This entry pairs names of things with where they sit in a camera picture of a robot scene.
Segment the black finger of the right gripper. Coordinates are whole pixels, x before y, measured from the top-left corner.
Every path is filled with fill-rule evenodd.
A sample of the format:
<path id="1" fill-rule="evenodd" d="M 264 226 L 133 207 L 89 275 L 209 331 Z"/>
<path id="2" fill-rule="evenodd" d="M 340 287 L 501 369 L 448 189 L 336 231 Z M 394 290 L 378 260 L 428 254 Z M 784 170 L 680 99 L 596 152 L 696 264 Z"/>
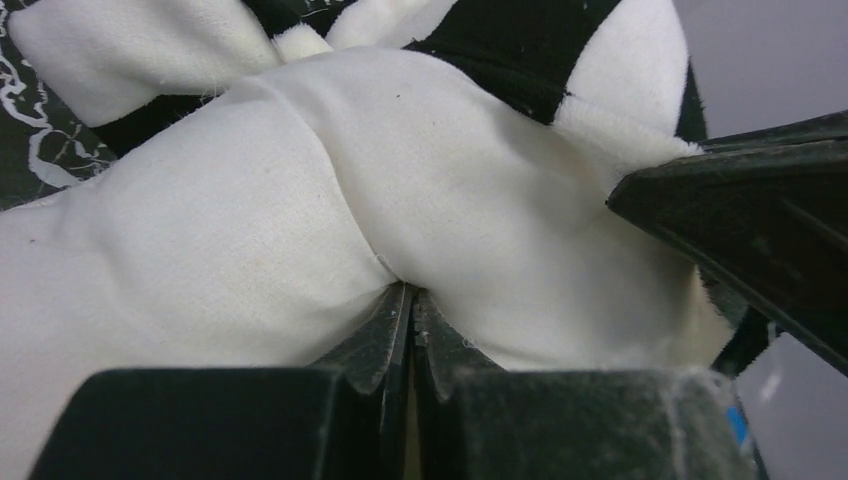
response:
<path id="1" fill-rule="evenodd" d="M 740 374 L 770 326 L 846 371 L 845 112 L 711 139 L 627 175 L 607 205 L 747 302 L 717 371 Z"/>

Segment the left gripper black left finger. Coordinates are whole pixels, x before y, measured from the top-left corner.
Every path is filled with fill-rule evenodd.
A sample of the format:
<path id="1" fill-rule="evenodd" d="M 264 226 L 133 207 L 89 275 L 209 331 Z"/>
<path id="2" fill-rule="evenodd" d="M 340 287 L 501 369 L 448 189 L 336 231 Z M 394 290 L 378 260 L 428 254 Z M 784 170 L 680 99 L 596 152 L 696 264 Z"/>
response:
<path id="1" fill-rule="evenodd" d="M 35 479 L 399 479 L 414 290 L 299 368 L 123 369 L 86 380 Z"/>

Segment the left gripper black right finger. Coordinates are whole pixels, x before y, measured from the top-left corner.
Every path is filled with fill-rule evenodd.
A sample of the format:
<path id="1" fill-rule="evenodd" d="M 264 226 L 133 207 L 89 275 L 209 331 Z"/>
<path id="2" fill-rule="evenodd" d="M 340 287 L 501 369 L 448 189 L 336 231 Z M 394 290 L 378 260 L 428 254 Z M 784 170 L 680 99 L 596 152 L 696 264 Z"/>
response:
<path id="1" fill-rule="evenodd" d="M 703 369 L 512 372 L 413 304 L 426 479 L 760 479 L 730 381 Z"/>

